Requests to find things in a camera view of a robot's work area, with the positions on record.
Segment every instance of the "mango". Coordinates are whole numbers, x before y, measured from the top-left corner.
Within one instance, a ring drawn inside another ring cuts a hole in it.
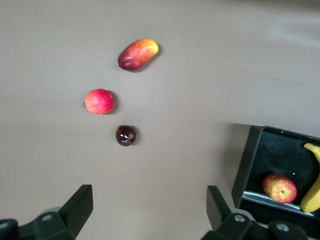
[[[139,39],[130,44],[118,57],[119,67],[134,71],[141,68],[159,51],[158,44],[150,38]]]

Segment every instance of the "yellow banana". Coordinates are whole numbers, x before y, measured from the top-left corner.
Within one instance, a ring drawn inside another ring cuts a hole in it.
[[[315,158],[318,160],[320,164],[320,146],[316,146],[311,143],[306,143],[303,145],[303,147],[313,152]],[[320,208],[320,174],[300,203],[300,209],[304,212],[308,212],[308,213],[314,212],[319,208]]]

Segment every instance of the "gray surface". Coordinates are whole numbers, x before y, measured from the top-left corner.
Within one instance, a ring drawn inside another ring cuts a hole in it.
[[[0,1],[0,217],[26,224],[92,184],[79,240],[200,239],[207,185],[232,205],[250,125],[320,136],[320,9],[299,2]],[[122,70],[140,38],[159,56]],[[112,114],[82,107],[96,88]]]

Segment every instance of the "black plastic bin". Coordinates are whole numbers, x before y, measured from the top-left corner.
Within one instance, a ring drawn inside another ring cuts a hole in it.
[[[320,239],[320,210],[302,212],[300,202],[316,181],[320,166],[305,143],[320,146],[320,138],[271,126],[252,126],[232,188],[236,208],[252,214],[255,220],[268,224],[285,220],[301,227],[306,235]],[[297,188],[292,203],[278,203],[262,187],[263,179],[278,173],[291,179]]]

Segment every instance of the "cherry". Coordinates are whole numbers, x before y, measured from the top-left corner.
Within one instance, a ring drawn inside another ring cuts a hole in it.
[[[132,126],[121,125],[118,127],[115,137],[121,146],[127,147],[136,140],[137,133]]]

